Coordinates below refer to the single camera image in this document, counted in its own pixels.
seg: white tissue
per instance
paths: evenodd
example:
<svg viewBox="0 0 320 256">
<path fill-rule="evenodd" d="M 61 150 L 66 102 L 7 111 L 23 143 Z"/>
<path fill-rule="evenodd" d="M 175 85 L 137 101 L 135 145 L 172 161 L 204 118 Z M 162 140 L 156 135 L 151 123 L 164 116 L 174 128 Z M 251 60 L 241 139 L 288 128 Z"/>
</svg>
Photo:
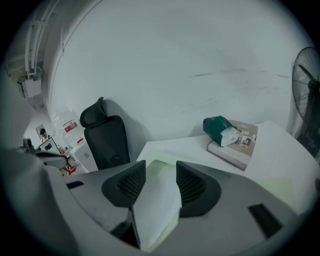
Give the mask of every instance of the white tissue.
<svg viewBox="0 0 320 256">
<path fill-rule="evenodd" d="M 154 160 L 146 168 L 145 184 L 133 205 L 142 251 L 156 244 L 182 206 L 176 178 L 175 165 Z"/>
<path fill-rule="evenodd" d="M 235 143 L 239 139 L 238 130 L 232 126 L 223 130 L 220 134 L 222 136 L 221 147 Z"/>
</svg>

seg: wall-mounted device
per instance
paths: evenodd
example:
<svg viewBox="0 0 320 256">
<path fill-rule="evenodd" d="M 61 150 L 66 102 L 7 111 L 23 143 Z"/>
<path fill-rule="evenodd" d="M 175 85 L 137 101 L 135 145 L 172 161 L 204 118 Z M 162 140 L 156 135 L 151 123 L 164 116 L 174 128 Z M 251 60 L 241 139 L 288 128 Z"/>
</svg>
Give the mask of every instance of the wall-mounted device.
<svg viewBox="0 0 320 256">
<path fill-rule="evenodd" d="M 25 98 L 41 94 L 41 77 L 37 75 L 37 79 L 26 79 L 21 83 L 21 89 Z"/>
</svg>

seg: green tissue box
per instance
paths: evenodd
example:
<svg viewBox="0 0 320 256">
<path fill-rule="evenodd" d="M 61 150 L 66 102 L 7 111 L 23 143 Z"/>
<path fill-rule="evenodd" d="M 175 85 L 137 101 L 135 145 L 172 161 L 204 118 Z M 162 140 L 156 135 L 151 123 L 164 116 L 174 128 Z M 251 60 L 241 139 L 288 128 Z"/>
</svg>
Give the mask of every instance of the green tissue box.
<svg viewBox="0 0 320 256">
<path fill-rule="evenodd" d="M 221 132 L 229 127 L 234 126 L 221 115 L 203 120 L 203 130 L 220 146 L 223 138 Z"/>
</svg>

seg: red sign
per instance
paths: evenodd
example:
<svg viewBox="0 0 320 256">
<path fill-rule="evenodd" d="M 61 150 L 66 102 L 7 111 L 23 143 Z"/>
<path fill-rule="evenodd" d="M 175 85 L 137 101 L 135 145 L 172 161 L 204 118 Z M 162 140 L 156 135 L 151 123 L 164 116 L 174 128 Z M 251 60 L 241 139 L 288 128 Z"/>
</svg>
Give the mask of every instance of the red sign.
<svg viewBox="0 0 320 256">
<path fill-rule="evenodd" d="M 67 126 L 66 128 L 64 128 L 64 130 L 68 133 L 70 132 L 72 129 L 76 128 L 78 125 L 76 122 L 70 124 L 69 126 Z"/>
</svg>

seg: computer monitor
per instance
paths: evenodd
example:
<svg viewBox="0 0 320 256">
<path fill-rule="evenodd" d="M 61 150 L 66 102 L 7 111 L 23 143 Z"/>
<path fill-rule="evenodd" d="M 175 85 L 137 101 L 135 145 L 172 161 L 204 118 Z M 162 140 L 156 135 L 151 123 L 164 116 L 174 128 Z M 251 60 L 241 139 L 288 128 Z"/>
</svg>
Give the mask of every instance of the computer monitor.
<svg viewBox="0 0 320 256">
<path fill-rule="evenodd" d="M 54 139 L 51 137 L 48 140 L 46 140 L 44 143 L 42 143 L 38 149 L 40 150 L 46 150 L 46 151 L 51 151 L 51 152 L 55 152 L 55 153 L 61 153 L 54 141 Z"/>
</svg>

